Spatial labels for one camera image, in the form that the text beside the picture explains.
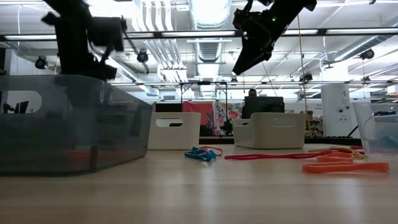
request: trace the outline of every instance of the white storage bin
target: white storage bin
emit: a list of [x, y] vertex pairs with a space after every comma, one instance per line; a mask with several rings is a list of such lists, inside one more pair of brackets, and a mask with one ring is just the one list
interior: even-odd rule
[[398, 159], [398, 105], [355, 103], [354, 110], [365, 155]]
[[199, 145], [200, 113], [152, 113], [148, 149], [190, 150]]
[[305, 114], [254, 113], [250, 119], [232, 121], [237, 146], [253, 149], [304, 147]]

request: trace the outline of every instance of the ceiling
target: ceiling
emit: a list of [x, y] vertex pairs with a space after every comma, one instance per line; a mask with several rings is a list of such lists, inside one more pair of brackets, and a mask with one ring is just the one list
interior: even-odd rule
[[[43, 24], [40, 19], [46, 15], [47, 11], [50, 10], [48, 6], [30, 6], [25, 5], [1, 5], [0, 1], [0, 35], [1, 34], [52, 34], [54, 28]], [[334, 3], [343, 3], [346, 6], [334, 6]], [[318, 6], [313, 11], [303, 10], [300, 13], [300, 28], [345, 28], [345, 27], [381, 27], [383, 23], [393, 19], [396, 16], [398, 10], [398, 4], [393, 1], [391, 3], [384, 4], [359, 4], [366, 2], [360, 1], [324, 1], [318, 0]], [[243, 8], [246, 2], [243, 0], [233, 1], [231, 14], [237, 8]], [[190, 23], [190, 12], [187, 0], [176, 0], [172, 1], [172, 25], [175, 30], [191, 30]], [[252, 11], [262, 11], [265, 7], [260, 4], [255, 4]], [[229, 18], [227, 29], [233, 29], [231, 16]], [[134, 32], [134, 29], [129, 24], [129, 32]], [[297, 18], [291, 23], [289, 29], [298, 29], [299, 24]], [[361, 36], [334, 36], [334, 37], [305, 37], [302, 38], [302, 53], [303, 63], [309, 62], [311, 59], [316, 57], [318, 54], [326, 52], [337, 52], [356, 40], [362, 38]], [[144, 49], [144, 42], [141, 40], [135, 40], [134, 44], [137, 48]], [[119, 62], [125, 63], [130, 68], [136, 68], [142, 70], [143, 67], [136, 60], [136, 56], [133, 54], [128, 42], [125, 42], [126, 50], [121, 53], [114, 55], [115, 59]], [[187, 39], [177, 39], [177, 46], [180, 55], [183, 60], [183, 64], [187, 67], [187, 78], [189, 80], [200, 79], [197, 75], [196, 69], [196, 56], [193, 44], [187, 43]], [[375, 58], [378, 58], [389, 52], [393, 52], [398, 48], [398, 38], [392, 37], [389, 40], [373, 47], [375, 51]], [[231, 72], [236, 61], [237, 56], [241, 50], [241, 40], [239, 38], [231, 39], [231, 42], [224, 43], [222, 52], [222, 62], [220, 65], [219, 75], [215, 80], [230, 80]], [[34, 60], [39, 55], [46, 55], [51, 63], [58, 63], [57, 45], [56, 42], [21, 42], [20, 44], [20, 55], [25, 58], [31, 58]], [[382, 70], [386, 67], [394, 66], [397, 62], [395, 58], [398, 57], [398, 52], [391, 53], [385, 57], [373, 59], [371, 62], [367, 62], [364, 67], [360, 67], [362, 64], [360, 59], [348, 59], [345, 63], [348, 66], [350, 79], [360, 80], [365, 74], [369, 74], [378, 70]], [[161, 82], [157, 75], [158, 63], [154, 57], [149, 55], [148, 66], [150, 70], [149, 75], [137, 73], [140, 79], [144, 82]], [[275, 50], [272, 58], [268, 62], [256, 65], [252, 69], [246, 71], [244, 76], [238, 77], [238, 81], [245, 82], [259, 82], [261, 80], [268, 81], [266, 72], [270, 75], [272, 81], [290, 81], [299, 80], [300, 72], [296, 72], [302, 66], [301, 53], [300, 53], [300, 41], [298, 37], [281, 37], [275, 44]], [[320, 80], [321, 69], [320, 66], [316, 66], [311, 70], [314, 80]], [[398, 77], [398, 73], [395, 71], [387, 72], [375, 78], [375, 80], [390, 80]], [[117, 79], [116, 82], [128, 82], [126, 79]], [[243, 86], [232, 86], [232, 88], [242, 88]], [[385, 85], [377, 85], [368, 89], [373, 91], [383, 91]], [[297, 86], [291, 86], [289, 89], [300, 88]], [[126, 91], [142, 91], [136, 86], [125, 87]]]

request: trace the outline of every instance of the wooden table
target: wooden table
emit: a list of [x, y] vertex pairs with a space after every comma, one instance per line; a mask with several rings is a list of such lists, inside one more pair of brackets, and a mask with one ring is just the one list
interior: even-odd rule
[[[290, 152], [299, 151], [260, 151]], [[0, 178], [0, 223], [398, 223], [396, 166], [390, 174], [304, 174], [308, 161], [201, 162], [149, 151], [91, 175]]]

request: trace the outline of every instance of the transparent container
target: transparent container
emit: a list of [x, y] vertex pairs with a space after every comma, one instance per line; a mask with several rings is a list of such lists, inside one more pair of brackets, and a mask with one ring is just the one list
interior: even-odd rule
[[146, 155], [152, 107], [101, 80], [79, 75], [0, 77], [2, 102], [33, 91], [34, 112], [0, 114], [0, 173], [93, 172]]
[[398, 104], [354, 103], [365, 155], [398, 159]]

